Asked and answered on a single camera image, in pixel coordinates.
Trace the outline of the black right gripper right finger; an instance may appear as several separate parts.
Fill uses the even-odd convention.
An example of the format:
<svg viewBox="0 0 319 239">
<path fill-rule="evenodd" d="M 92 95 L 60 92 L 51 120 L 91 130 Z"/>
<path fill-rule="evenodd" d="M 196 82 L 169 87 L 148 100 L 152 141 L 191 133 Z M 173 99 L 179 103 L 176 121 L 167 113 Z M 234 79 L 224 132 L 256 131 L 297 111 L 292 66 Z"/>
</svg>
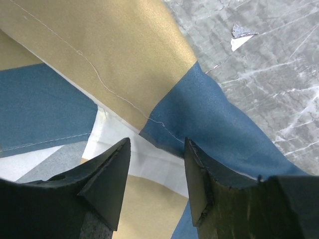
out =
<svg viewBox="0 0 319 239">
<path fill-rule="evenodd" d="M 316 239 L 319 179 L 251 179 L 185 139 L 184 164 L 192 223 L 201 239 Z"/>
</svg>

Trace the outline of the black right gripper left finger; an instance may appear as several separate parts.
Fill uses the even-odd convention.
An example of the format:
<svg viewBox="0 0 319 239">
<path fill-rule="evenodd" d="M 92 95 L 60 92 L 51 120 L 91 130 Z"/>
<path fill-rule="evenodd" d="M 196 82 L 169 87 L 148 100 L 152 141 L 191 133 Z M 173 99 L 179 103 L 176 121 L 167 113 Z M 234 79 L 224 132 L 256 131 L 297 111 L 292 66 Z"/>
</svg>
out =
<svg viewBox="0 0 319 239">
<path fill-rule="evenodd" d="M 0 182 L 3 239 L 110 239 L 118 229 L 131 158 L 124 138 L 46 181 Z"/>
</svg>

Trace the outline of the blue beige white pillowcase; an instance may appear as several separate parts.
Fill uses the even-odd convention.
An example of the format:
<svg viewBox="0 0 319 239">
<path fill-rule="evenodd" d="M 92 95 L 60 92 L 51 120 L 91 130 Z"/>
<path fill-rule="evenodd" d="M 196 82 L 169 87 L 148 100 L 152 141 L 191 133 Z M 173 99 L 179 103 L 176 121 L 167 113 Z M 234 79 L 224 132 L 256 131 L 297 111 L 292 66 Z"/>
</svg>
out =
<svg viewBox="0 0 319 239">
<path fill-rule="evenodd" d="M 46 181 L 124 138 L 112 239 L 196 239 L 185 139 L 251 179 L 304 176 L 201 68 L 160 0 L 0 3 L 0 180 Z"/>
</svg>

